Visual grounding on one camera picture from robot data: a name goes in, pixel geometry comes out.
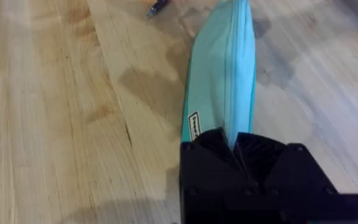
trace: wooden table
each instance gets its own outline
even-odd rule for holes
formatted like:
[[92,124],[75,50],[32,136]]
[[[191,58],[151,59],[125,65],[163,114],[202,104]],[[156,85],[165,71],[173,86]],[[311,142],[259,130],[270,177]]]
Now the wooden table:
[[[0,0],[0,223],[179,223],[193,37],[214,1]],[[254,132],[358,192],[358,0],[252,0]]]

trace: white label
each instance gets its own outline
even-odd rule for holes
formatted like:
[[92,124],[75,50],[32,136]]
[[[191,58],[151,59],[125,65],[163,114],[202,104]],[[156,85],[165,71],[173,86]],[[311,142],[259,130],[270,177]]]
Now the white label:
[[190,136],[191,136],[191,140],[193,141],[201,134],[200,117],[198,116],[198,111],[189,115],[188,120],[189,120]]

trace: teal pouch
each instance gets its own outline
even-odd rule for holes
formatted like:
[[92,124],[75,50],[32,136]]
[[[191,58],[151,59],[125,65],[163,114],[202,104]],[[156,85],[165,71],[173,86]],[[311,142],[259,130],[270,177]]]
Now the teal pouch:
[[181,141],[222,128],[233,149],[239,132],[251,132],[254,89],[255,39],[249,2],[221,1],[195,39]]

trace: screw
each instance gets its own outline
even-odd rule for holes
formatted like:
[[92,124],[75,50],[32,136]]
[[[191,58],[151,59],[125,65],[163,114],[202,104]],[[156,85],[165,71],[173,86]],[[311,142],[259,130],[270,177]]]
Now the screw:
[[334,194],[334,191],[332,189],[330,189],[329,187],[326,187],[324,189],[324,191],[327,193],[327,194]]
[[252,195],[252,191],[251,190],[249,190],[249,189],[244,189],[243,191],[242,191],[245,195]]

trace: wood grain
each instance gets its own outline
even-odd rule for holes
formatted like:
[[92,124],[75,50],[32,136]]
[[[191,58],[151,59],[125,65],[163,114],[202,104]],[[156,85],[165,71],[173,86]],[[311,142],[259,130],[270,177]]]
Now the wood grain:
[[[179,223],[193,38],[214,0],[0,0],[0,223]],[[358,192],[358,1],[252,1],[254,132]]]

